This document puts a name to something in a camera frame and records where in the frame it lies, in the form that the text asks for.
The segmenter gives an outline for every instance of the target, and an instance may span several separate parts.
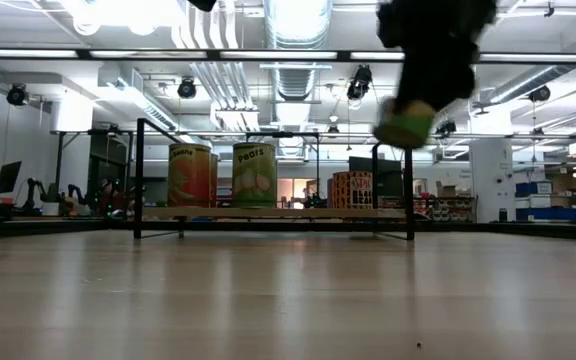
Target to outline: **wooden floor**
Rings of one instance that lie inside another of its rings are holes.
[[[576,241],[2,239],[4,359],[576,360]]]

